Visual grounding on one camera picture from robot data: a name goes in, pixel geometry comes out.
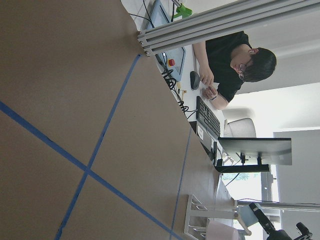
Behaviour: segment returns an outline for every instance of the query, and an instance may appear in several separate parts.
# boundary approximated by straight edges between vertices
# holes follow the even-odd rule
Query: chair
[[[251,118],[227,122],[223,136],[226,138],[256,138],[256,128]]]

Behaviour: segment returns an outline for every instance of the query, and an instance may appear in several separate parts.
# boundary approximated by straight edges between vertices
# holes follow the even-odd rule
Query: sticker
[[[198,135],[202,140],[204,140],[204,131],[199,125],[198,125]]]

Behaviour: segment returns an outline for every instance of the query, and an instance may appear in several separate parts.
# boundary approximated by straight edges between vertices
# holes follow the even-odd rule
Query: eyeglasses
[[[241,71],[241,72],[239,72],[239,78],[243,81],[245,79],[244,73],[246,71],[247,65],[241,63],[239,68],[240,68],[240,71]]]

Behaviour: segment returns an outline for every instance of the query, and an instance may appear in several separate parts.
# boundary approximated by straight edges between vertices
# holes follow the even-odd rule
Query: man's arm
[[[220,94],[216,96],[216,99],[211,101],[211,104],[218,110],[223,110],[228,106],[229,102]]]
[[[206,42],[199,42],[192,45],[193,51],[196,59],[199,62],[199,75],[200,80],[203,84],[210,86],[214,83],[214,74],[212,73],[209,62],[208,56],[206,52]]]
[[[202,94],[206,99],[213,99],[211,104],[218,110],[223,110],[228,106],[229,102],[213,87],[209,86],[206,88]]]

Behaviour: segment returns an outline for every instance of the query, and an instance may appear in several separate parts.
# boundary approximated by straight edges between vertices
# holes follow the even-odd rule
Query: black hair
[[[275,54],[265,48],[258,47],[258,52],[251,56],[252,65],[244,73],[244,82],[259,82],[267,79],[275,71],[277,59]]]

